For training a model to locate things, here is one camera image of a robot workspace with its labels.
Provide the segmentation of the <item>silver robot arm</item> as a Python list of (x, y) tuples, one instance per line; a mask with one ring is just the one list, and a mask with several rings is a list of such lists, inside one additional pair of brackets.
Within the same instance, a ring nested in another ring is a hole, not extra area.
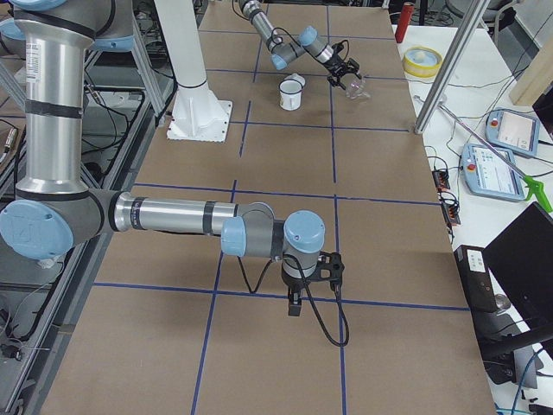
[(257, 31), (267, 47), (273, 66), (276, 70), (283, 70), (296, 59), (308, 54), (321, 64), (328, 72), (327, 81), (331, 86), (343, 90), (348, 84), (343, 80), (352, 75), (362, 80), (359, 63), (353, 59), (340, 56), (348, 40), (330, 45), (325, 41), (313, 26), (307, 26), (297, 37), (287, 33), (290, 42), (286, 42), (281, 32), (284, 29), (272, 25), (259, 1), (238, 1), (242, 17)]
[(1, 234), (15, 252), (50, 259), (129, 229), (215, 235), (226, 255), (281, 263), (292, 316), (314, 282), (340, 295), (344, 266), (339, 254), (323, 251), (325, 226), (313, 212), (278, 220), (263, 203), (152, 199), (83, 183), (85, 55), (135, 47), (131, 2), (16, 1), (14, 24), (26, 47), (27, 162), (1, 213)]

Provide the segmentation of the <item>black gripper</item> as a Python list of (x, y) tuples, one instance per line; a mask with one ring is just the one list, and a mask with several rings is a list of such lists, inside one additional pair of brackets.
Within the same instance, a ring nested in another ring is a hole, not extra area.
[(304, 283), (301, 278), (282, 273), (282, 280), (288, 287), (288, 316), (300, 316), (302, 311), (302, 290)]
[(357, 79), (360, 78), (359, 63), (350, 58), (344, 61), (338, 54), (334, 54), (327, 62), (326, 69), (329, 72), (327, 81), (332, 87), (339, 87), (346, 90), (346, 86), (341, 82), (341, 78), (346, 74), (353, 74)]

